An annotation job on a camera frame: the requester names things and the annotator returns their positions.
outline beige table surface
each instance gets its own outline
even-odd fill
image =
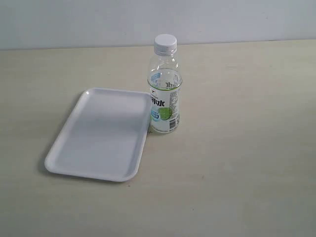
[[[148,91],[153,48],[0,52],[1,237],[316,236],[316,40],[178,50],[181,124],[125,183],[43,161],[82,91]]]

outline water bottle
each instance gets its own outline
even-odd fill
[[[151,127],[158,133],[174,131],[180,121],[179,91],[182,78],[177,57],[177,38],[162,34],[155,38],[154,56],[149,63]]]

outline white bottle cap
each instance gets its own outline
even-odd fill
[[[173,35],[162,34],[155,38],[155,54],[160,56],[170,56],[177,51],[177,38]]]

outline plastic bottle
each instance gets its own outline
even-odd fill
[[[163,34],[155,38],[155,55],[149,63],[148,83],[152,100],[151,127],[170,133],[179,125],[179,90],[182,78],[177,57],[177,38]]]

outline white wall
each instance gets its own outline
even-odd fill
[[[316,38],[316,0],[0,0],[0,49]]]

